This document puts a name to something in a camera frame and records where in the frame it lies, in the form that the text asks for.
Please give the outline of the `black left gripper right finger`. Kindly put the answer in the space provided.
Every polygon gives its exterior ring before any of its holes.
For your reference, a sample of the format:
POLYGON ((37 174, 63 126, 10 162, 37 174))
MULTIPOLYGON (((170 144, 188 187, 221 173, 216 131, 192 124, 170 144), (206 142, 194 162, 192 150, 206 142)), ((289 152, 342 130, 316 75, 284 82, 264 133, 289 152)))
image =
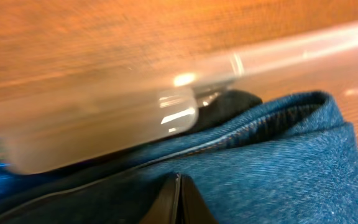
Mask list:
POLYGON ((189 175, 181 177, 178 224, 218 224, 189 175))

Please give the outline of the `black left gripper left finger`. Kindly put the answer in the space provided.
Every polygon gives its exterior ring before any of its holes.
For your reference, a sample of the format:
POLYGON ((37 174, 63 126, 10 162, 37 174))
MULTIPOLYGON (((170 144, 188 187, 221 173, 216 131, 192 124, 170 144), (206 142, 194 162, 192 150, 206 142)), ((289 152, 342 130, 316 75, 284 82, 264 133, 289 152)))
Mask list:
POLYGON ((140 224, 176 224, 181 175, 170 174, 140 224))

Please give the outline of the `blue denim cloth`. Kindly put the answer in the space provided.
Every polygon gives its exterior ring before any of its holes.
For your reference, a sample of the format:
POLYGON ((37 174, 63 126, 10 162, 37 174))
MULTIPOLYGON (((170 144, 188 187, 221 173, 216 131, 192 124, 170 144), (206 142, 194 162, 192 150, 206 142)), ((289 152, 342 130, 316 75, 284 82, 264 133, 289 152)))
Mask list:
POLYGON ((218 223, 358 223, 358 149, 334 98, 232 91, 190 131, 54 172, 14 176, 0 223, 140 223, 170 174, 218 223))

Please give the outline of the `clear plastic storage bin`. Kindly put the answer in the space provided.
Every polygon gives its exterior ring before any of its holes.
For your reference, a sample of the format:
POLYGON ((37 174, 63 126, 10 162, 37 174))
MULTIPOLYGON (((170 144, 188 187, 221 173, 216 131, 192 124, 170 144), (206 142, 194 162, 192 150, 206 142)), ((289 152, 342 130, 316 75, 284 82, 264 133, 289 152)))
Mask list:
POLYGON ((38 174, 179 134, 231 89, 358 99, 358 21, 1 100, 0 161, 38 174))

